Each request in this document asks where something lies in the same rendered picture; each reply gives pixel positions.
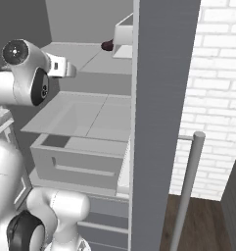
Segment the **grey fridge drawer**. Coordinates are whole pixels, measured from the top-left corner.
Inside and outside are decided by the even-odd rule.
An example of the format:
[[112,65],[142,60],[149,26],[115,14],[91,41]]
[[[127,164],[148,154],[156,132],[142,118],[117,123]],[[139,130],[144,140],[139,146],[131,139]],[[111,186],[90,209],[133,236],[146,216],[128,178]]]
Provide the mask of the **grey fridge drawer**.
[[76,185],[78,190],[114,195],[126,142],[41,134],[31,145],[42,179]]

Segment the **grey freezer drawer front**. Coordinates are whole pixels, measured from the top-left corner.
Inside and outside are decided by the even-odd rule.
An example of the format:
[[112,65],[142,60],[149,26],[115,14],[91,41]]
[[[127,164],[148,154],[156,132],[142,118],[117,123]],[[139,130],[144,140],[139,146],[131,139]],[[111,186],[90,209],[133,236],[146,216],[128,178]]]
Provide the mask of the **grey freezer drawer front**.
[[90,213],[78,224],[92,251],[128,251],[128,201],[89,196]]

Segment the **grey fridge shelf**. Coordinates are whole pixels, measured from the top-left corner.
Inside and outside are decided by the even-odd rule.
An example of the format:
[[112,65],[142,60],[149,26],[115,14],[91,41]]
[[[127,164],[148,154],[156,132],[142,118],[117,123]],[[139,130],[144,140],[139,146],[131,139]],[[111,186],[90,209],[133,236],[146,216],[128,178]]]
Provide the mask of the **grey fridge shelf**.
[[52,42],[42,48],[46,53],[66,57],[79,72],[131,75],[132,61],[117,59],[100,44]]
[[129,96],[61,91],[22,131],[125,142],[130,116]]

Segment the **dark grey cabinet side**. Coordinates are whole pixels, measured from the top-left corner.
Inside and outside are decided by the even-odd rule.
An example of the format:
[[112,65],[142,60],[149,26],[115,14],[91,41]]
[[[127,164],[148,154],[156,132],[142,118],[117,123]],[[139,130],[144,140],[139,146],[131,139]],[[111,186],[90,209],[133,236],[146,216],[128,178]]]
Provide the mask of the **dark grey cabinet side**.
[[236,160],[221,198],[231,250],[236,251]]

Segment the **dark red strawberry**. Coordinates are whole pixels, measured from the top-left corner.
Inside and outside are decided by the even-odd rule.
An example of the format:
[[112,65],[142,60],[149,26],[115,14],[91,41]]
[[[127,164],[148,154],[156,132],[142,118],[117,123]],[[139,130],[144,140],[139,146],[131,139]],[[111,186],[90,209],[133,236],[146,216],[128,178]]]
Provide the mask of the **dark red strawberry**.
[[109,41],[105,41],[101,44],[101,48],[105,51],[112,51],[114,49],[114,41],[111,39]]

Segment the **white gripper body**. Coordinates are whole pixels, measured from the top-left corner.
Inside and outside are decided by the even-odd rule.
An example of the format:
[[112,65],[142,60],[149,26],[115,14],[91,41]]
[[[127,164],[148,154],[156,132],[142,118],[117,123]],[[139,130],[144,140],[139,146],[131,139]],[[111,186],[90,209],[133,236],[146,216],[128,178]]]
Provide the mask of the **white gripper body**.
[[67,62],[66,77],[75,77],[76,67],[71,62]]

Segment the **grey fridge door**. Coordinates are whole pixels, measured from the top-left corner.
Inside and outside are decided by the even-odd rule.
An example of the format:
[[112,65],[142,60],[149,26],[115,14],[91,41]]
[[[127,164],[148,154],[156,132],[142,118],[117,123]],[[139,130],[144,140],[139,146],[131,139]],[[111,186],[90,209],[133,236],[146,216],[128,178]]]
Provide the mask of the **grey fridge door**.
[[201,0],[134,0],[128,251],[159,251]]

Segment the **white fridge door bin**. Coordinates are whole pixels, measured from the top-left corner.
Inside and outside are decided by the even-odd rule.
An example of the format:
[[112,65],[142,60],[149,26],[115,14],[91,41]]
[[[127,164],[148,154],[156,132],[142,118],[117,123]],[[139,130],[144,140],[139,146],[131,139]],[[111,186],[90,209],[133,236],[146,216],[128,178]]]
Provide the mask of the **white fridge door bin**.
[[129,194],[129,173],[130,173],[130,142],[127,142],[124,158],[118,177],[117,196],[127,197]]
[[113,57],[117,59],[131,59],[132,41],[133,14],[130,14],[115,26]]

